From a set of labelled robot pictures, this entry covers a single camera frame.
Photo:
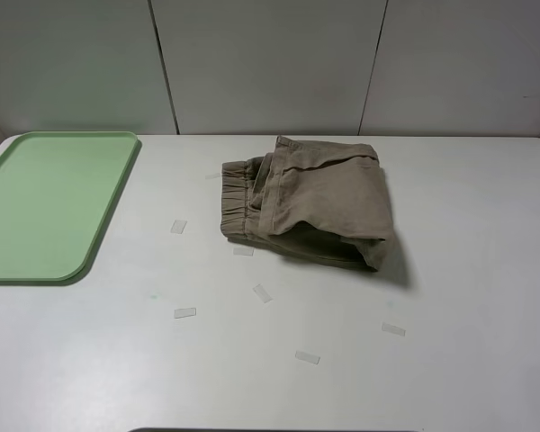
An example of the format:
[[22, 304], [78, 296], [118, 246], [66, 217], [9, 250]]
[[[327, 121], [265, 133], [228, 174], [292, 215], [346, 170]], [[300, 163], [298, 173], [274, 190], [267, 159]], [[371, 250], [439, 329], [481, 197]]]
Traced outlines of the khaki shorts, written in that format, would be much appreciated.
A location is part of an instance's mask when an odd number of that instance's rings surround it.
[[220, 231], [327, 266], [377, 272], [396, 233], [386, 175], [368, 144], [277, 138], [221, 168]]

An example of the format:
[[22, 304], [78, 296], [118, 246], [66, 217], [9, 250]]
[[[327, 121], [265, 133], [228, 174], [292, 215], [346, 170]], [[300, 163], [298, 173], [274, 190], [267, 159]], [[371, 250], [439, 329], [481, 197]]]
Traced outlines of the green plastic tray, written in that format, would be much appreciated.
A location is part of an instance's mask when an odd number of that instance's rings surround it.
[[0, 155], [0, 283], [60, 283], [94, 255], [140, 148], [126, 131], [23, 134]]

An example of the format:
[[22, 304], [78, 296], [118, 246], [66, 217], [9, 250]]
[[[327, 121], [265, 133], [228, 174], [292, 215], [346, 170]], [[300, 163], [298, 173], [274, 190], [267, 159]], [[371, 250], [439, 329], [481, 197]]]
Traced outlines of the clear tape strip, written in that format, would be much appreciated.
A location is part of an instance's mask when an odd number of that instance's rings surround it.
[[176, 309], [174, 312], [174, 318], [176, 320], [190, 318], [196, 315], [196, 308], [183, 308]]
[[319, 355], [310, 354], [304, 351], [297, 350], [295, 352], [295, 358], [300, 361], [307, 362], [313, 365], [318, 365], [320, 363]]
[[255, 250], [252, 247], [234, 247], [233, 254], [235, 256], [252, 257]]
[[269, 303], [273, 300], [273, 297], [268, 293], [262, 284], [258, 284], [253, 288], [253, 292], [259, 298], [262, 303]]
[[171, 226], [170, 232], [172, 234], [183, 234], [186, 224], [186, 220], [175, 220]]
[[391, 333], [396, 336], [404, 337], [406, 335], [406, 330], [401, 327], [394, 326], [387, 322], [383, 322], [381, 325], [381, 330], [383, 332]]

